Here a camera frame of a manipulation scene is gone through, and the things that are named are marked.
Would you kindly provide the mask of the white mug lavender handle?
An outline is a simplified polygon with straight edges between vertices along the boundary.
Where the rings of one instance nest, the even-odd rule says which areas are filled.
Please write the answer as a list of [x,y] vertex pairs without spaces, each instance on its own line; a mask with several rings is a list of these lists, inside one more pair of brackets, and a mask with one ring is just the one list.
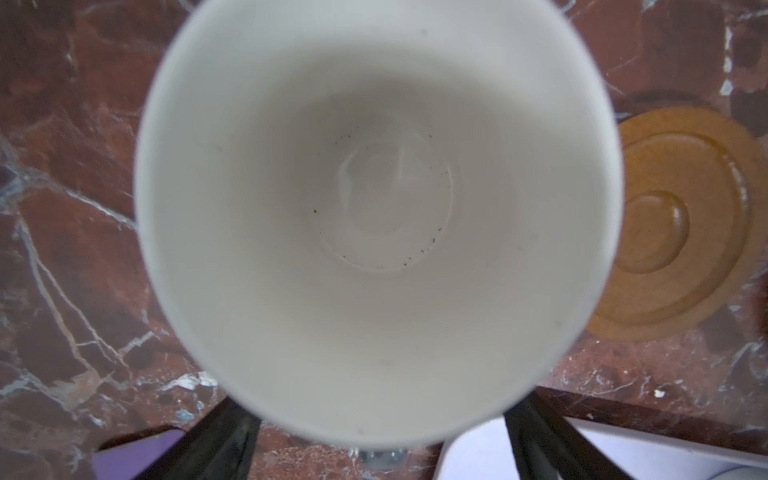
[[152,82],[134,200],[159,304],[230,397],[387,450],[500,416],[566,353],[623,166],[551,1],[204,1]]

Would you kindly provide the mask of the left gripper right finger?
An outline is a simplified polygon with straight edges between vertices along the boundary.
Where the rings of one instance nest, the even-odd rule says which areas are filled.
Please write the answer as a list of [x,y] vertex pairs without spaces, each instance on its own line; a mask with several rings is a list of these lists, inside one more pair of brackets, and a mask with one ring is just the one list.
[[629,477],[536,392],[507,410],[503,418],[521,479]]

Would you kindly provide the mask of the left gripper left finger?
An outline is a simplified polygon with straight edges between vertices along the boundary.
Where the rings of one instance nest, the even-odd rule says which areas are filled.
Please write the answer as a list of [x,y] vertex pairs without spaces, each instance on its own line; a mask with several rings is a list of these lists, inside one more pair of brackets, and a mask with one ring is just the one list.
[[225,398],[136,480],[246,480],[261,424]]

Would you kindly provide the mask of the brown wooden coaster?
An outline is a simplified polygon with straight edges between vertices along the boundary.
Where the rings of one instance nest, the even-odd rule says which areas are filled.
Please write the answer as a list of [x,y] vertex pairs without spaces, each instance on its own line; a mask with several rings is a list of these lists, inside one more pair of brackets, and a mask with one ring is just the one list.
[[767,243],[767,158],[746,127],[669,107],[623,121],[624,220],[588,331],[614,341],[690,329],[752,275]]

